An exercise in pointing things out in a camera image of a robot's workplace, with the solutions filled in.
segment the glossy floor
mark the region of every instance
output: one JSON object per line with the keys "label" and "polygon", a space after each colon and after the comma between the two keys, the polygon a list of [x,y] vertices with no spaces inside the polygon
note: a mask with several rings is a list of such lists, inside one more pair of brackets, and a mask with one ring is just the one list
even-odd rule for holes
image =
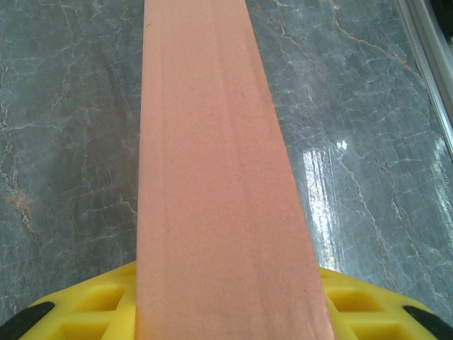
{"label": "glossy floor", "polygon": [[[453,163],[393,0],[247,4],[320,264],[452,319]],[[0,321],[134,259],[142,16],[0,5]]]}

